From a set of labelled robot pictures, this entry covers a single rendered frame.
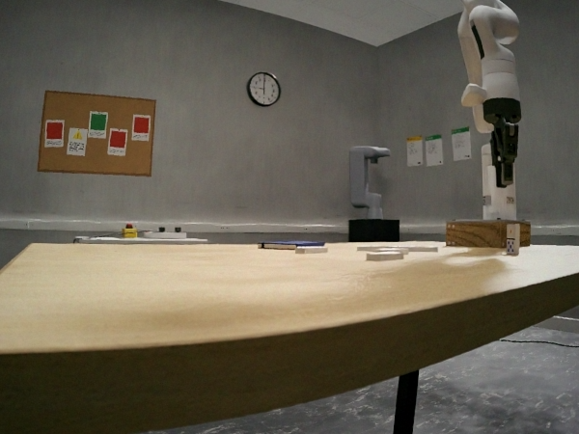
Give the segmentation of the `dark blue rectangular pad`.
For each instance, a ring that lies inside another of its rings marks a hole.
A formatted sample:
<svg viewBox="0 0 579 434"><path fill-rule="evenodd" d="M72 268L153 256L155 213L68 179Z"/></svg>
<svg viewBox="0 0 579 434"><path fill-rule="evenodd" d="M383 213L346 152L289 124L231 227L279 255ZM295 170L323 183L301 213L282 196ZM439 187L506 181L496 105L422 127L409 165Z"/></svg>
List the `dark blue rectangular pad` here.
<svg viewBox="0 0 579 434"><path fill-rule="evenodd" d="M324 242L277 241L258 243L258 249L295 250L295 247L324 247Z"/></svg>

